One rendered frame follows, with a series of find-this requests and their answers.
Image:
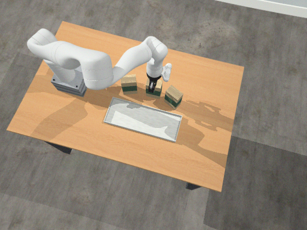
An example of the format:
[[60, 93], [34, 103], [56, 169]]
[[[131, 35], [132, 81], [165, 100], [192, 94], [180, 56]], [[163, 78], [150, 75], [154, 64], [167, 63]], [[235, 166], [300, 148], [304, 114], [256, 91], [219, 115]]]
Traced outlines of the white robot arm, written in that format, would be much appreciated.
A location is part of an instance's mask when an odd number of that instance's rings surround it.
[[168, 82], [172, 68], [171, 63], [163, 66], [168, 49], [154, 36], [149, 36], [140, 45], [128, 49], [114, 68], [107, 53], [58, 41], [44, 28], [28, 40], [27, 46], [33, 54], [45, 61], [61, 82], [72, 81], [75, 78], [74, 69], [81, 65], [84, 83], [91, 90], [108, 88], [145, 63], [150, 77], [157, 78], [161, 75]]

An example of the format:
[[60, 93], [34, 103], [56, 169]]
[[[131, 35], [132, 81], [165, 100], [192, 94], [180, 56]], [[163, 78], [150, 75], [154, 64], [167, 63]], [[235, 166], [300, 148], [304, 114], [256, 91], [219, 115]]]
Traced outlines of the tan and dark green block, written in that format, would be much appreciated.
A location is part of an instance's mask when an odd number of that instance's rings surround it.
[[136, 74], [125, 75], [121, 81], [123, 94], [137, 94]]
[[156, 98], [156, 99], [160, 99], [161, 96], [161, 92], [162, 92], [162, 84], [163, 81], [162, 80], [157, 80], [156, 86], [155, 86], [155, 90], [154, 93], [149, 92], [148, 90], [148, 86], [149, 86], [149, 78], [147, 79], [146, 82], [146, 96], [148, 97], [152, 97], [152, 98]]
[[171, 85], [165, 92], [165, 100], [170, 107], [176, 110], [181, 104], [183, 93]]

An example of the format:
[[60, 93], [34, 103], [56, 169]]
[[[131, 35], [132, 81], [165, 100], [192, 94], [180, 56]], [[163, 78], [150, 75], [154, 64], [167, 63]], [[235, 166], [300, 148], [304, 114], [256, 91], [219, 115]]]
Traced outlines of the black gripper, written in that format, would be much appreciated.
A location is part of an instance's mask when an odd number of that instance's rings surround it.
[[149, 81], [150, 81], [149, 86], [148, 86], [148, 89], [149, 89], [148, 91], [154, 93], [157, 80], [161, 78], [161, 75], [157, 78], [153, 78], [147, 74], [147, 77], [149, 78]]

